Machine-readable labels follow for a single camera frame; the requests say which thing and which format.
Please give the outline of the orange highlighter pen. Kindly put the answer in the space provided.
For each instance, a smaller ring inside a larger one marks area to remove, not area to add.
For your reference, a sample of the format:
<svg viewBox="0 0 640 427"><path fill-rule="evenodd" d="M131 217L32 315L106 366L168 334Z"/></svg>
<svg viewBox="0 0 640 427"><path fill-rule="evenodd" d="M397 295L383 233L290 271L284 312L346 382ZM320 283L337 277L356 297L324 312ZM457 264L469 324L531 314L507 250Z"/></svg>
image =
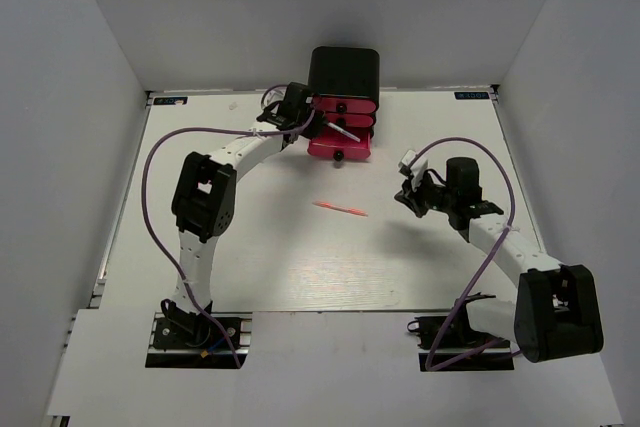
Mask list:
<svg viewBox="0 0 640 427"><path fill-rule="evenodd" d="M319 207L319 208L328 209L328 210L341 212L341 213L354 215L354 216L359 216L359 217L368 217L369 216L369 214L366 211L363 211L361 209L356 209L356 208L351 208L351 207L346 207L346 206L340 206L340 205L332 204L332 203L329 203L329 202L313 201L312 205L314 205L316 207Z"/></svg>

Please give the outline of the blue thin pen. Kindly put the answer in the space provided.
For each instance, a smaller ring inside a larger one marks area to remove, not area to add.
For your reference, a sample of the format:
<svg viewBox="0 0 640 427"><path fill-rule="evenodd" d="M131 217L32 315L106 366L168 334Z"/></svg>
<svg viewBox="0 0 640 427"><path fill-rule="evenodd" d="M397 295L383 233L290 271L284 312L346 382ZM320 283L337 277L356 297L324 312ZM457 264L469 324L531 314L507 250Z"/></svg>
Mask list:
<svg viewBox="0 0 640 427"><path fill-rule="evenodd" d="M327 122L326 126L355 142L358 142L358 143L361 142L361 139L358 136L354 135L353 133L347 131L345 128L340 127L337 124L334 124L332 122Z"/></svg>

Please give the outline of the pink top drawer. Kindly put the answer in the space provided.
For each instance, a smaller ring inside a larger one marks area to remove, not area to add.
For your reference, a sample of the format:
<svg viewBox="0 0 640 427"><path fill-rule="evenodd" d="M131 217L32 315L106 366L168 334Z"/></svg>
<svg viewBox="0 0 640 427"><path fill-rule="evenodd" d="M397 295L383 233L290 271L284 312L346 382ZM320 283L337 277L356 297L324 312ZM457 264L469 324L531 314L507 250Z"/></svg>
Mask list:
<svg viewBox="0 0 640 427"><path fill-rule="evenodd" d="M378 104L368 98L356 97L316 97L317 110L339 114L372 115L378 110Z"/></svg>

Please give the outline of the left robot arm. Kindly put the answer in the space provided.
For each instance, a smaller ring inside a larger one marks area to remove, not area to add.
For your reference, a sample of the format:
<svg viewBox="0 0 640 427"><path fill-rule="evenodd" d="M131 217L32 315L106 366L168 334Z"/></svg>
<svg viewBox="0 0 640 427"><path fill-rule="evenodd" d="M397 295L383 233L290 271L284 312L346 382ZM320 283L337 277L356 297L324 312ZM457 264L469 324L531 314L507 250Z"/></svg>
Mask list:
<svg viewBox="0 0 640 427"><path fill-rule="evenodd" d="M211 334L211 321L203 314L213 305L214 253L233 220L237 184L299 137L318 135L324 115L315 109L316 97L308 86L291 82L284 98L265 107L251 128L228 130L234 139L223 147L185 158L171 203L179 232L178 280L161 309L188 345L202 345Z"/></svg>

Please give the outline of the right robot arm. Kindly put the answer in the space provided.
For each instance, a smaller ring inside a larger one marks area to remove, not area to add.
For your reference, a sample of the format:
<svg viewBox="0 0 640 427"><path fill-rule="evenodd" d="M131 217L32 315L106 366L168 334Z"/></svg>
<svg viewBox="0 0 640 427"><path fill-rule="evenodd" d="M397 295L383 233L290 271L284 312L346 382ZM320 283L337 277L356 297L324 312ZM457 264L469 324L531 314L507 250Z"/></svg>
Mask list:
<svg viewBox="0 0 640 427"><path fill-rule="evenodd" d="M594 276L582 264L568 265L542 252L508 224L504 211L484 199L477 162L454 157L436 183L424 162L399 163L405 180L395 199L417 217L446 215L449 225L486 254L516 289L514 301L493 294L466 294L455 304L444 333L472 346L480 339L515 343L532 362L598 353L604 332Z"/></svg>

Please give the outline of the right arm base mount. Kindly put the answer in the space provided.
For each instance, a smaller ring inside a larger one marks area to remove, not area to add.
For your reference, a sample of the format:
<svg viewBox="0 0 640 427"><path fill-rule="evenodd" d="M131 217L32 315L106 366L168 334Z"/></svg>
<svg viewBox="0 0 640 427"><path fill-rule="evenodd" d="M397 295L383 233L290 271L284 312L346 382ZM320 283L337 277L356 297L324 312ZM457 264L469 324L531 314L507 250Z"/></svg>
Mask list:
<svg viewBox="0 0 640 427"><path fill-rule="evenodd" d="M445 322L447 312L432 313L414 317L406 328L409 335L417 338L418 359L421 372L427 372L427 359L432 344ZM491 334L471 329L466 308L462 307L452 323L445 330L444 336L435 350L431 367L446 363L450 359L469 350L484 347L484 350L473 355L467 354L463 359L450 363L440 372L498 372L514 370L514 353L508 340L496 342Z"/></svg>

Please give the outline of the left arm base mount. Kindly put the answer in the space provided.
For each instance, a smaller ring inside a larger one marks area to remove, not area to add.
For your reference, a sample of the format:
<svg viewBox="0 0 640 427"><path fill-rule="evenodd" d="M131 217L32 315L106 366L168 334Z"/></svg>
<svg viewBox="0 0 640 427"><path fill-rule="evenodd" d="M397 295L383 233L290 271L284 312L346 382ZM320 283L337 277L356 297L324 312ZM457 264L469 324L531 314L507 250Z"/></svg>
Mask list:
<svg viewBox="0 0 640 427"><path fill-rule="evenodd" d="M145 366L151 369L236 370L250 348L250 313L202 314L180 310L165 299L155 313Z"/></svg>

